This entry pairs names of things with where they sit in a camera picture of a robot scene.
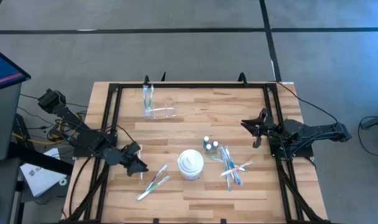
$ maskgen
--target monitor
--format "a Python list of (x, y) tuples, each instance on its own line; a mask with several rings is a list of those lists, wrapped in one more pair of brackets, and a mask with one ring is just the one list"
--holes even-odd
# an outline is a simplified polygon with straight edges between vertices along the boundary
[(30, 75), (0, 53), (0, 89), (29, 80)]

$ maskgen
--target small bottle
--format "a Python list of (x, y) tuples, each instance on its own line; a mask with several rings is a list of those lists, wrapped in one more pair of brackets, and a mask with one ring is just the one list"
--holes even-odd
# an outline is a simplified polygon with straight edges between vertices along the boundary
[(214, 141), (213, 142), (213, 150), (217, 150), (217, 148), (218, 148), (218, 141)]
[(211, 152), (211, 145), (207, 144), (206, 145), (206, 154)]
[(208, 136), (205, 136), (204, 139), (203, 139), (203, 147), (207, 146), (208, 140), (210, 140), (210, 138)]

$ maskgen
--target white container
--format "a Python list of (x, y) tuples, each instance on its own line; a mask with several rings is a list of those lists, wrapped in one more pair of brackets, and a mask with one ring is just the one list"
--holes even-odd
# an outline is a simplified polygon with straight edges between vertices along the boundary
[(186, 180), (196, 180), (203, 170), (204, 160), (194, 149), (183, 151), (178, 157), (178, 168)]

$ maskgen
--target wooden tabletop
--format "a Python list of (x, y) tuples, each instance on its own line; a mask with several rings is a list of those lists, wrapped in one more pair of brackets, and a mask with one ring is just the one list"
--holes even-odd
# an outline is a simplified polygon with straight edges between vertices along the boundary
[[(94, 84), (85, 120), (91, 128), (101, 127), (108, 85), (107, 82)], [(287, 87), (295, 91), (294, 85)], [(283, 117), (302, 121), (298, 100), (281, 86), (278, 89)], [(115, 99), (116, 95), (113, 96), (111, 113)], [(274, 110), (272, 94), (270, 99)], [(142, 145), (142, 160), (149, 171), (144, 173), (144, 181), (140, 182), (139, 174), (128, 177), (123, 166), (111, 167), (102, 222), (150, 223), (153, 218), (159, 218), (161, 223), (219, 223), (222, 218), (228, 223), (285, 222), (276, 165), (268, 142), (264, 140), (260, 148), (252, 148), (251, 135), (240, 125), (240, 120), (254, 119), (265, 108), (262, 89), (156, 88), (154, 100), (176, 102), (177, 116), (145, 120), (142, 89), (122, 91), (118, 125)], [(119, 130), (118, 135), (118, 147), (122, 148), (129, 139), (123, 131)], [(254, 163), (246, 167), (248, 171), (240, 173), (244, 182), (242, 186), (232, 183), (232, 191), (227, 191), (226, 180), (219, 176), (224, 166), (204, 154), (204, 136), (229, 146), (237, 164), (252, 159)], [(186, 149), (199, 151), (205, 160), (200, 178), (191, 182), (183, 179), (177, 166), (179, 154)], [(66, 214), (73, 180), (84, 161), (78, 159), (75, 162), (64, 207)], [(73, 196), (73, 211), (88, 191), (93, 161), (87, 163), (80, 175)], [(315, 168), (302, 158), (295, 158), (293, 163), (300, 193), (320, 217), (327, 218)], [(163, 176), (169, 175), (170, 180), (136, 202), (135, 198), (164, 164), (169, 167)], [(291, 194), (289, 196), (295, 218), (293, 198)], [(95, 217), (98, 194), (94, 198), (92, 218)]]

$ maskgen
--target gray floor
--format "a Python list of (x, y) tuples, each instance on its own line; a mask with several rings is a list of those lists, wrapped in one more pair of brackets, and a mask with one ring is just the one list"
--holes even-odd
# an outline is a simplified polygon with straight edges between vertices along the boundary
[[(278, 27), (378, 27), (378, 1), (266, 0)], [(257, 0), (3, 0), (0, 30), (263, 27)], [(378, 223), (378, 157), (357, 138), (364, 116), (378, 115), (378, 32), (274, 33), (282, 80), (299, 96), (334, 114), (350, 130), (346, 143), (314, 144), (317, 173), (329, 219)], [(22, 92), (40, 96), (58, 89), (72, 103), (88, 104), (95, 81), (273, 80), (264, 33), (0, 35), (0, 51), (32, 75)], [(19, 105), (52, 121), (36, 102)], [(72, 107), (73, 111), (82, 110)], [(301, 103), (310, 125), (332, 123)], [(23, 112), (28, 126), (43, 125)], [(44, 136), (40, 131), (33, 134)], [(378, 153), (378, 127), (363, 131)], [(55, 222), (64, 200), (29, 204), (24, 223)]]

